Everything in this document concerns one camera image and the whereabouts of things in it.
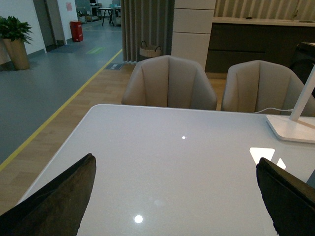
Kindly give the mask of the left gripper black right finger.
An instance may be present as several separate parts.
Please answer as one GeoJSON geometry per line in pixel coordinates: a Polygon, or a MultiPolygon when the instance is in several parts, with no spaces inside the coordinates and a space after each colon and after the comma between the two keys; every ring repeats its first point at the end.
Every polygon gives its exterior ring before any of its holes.
{"type": "Polygon", "coordinates": [[[315,234],[315,189],[266,158],[256,165],[265,207],[280,236],[315,234]]]}

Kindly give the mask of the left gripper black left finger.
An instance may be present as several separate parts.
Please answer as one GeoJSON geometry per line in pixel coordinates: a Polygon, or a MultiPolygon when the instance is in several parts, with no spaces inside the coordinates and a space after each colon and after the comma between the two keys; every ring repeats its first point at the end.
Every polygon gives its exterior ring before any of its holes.
{"type": "Polygon", "coordinates": [[[75,236],[90,200],[96,159],[87,154],[0,217],[2,236],[75,236]]]}

